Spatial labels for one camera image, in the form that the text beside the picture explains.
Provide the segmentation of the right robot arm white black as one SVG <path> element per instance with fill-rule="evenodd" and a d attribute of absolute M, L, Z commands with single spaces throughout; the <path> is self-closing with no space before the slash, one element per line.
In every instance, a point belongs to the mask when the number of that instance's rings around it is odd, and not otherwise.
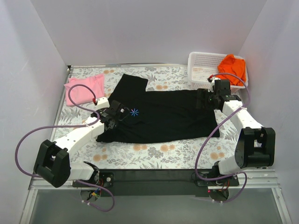
<path fill-rule="evenodd" d="M 211 76 L 208 81 L 208 89 L 198 89 L 197 105 L 200 109 L 220 110 L 233 123 L 239 137 L 233 156 L 216 162 L 205 175 L 196 168 L 196 176 L 220 186 L 246 169 L 271 167 L 275 159 L 274 129 L 262 126 L 250 115 L 242 100 L 231 94 L 229 80 Z"/>

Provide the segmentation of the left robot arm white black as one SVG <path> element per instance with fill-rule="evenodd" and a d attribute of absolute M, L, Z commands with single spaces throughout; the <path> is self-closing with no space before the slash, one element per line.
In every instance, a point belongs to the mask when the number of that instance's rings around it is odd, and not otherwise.
<path fill-rule="evenodd" d="M 107 98 L 99 99 L 95 108 L 81 127 L 59 139 L 41 143 L 34 173 L 53 187 L 76 180 L 84 181 L 90 187 L 99 183 L 100 169 L 97 166 L 86 161 L 72 163 L 71 158 L 92 139 L 116 128 L 130 110 L 116 100 L 109 103 Z"/>

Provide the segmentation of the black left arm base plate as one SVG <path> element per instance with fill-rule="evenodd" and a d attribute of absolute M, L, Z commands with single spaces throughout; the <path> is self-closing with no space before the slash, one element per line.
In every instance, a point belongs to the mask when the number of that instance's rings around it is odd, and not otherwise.
<path fill-rule="evenodd" d="M 110 188 L 114 185 L 114 173 L 95 171 L 88 180 L 80 181 L 101 186 L 104 188 Z"/>

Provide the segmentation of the black t shirt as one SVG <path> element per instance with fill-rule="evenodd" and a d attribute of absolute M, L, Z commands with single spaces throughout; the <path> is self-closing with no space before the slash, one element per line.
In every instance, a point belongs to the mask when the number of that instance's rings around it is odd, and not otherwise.
<path fill-rule="evenodd" d="M 162 143 L 207 137 L 217 127 L 213 110 L 196 107 L 196 90 L 146 91 L 147 79 L 123 74 L 109 102 L 129 109 L 113 130 L 97 142 Z"/>

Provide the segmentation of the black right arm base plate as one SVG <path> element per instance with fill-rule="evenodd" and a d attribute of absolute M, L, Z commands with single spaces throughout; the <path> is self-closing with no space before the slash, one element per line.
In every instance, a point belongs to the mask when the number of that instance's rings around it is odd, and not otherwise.
<path fill-rule="evenodd" d="M 199 187 L 215 186 L 215 187 L 225 188 L 227 186 L 229 186 L 229 187 L 239 186 L 239 181 L 238 181 L 237 177 L 228 177 L 228 178 L 224 178 L 224 179 L 220 179 L 220 180 L 216 180 L 216 181 L 207 181 L 207 180 L 202 180 L 202 179 L 198 178 L 196 176 L 195 172 L 193 172 L 191 174 L 191 180 L 194 181 Z"/>

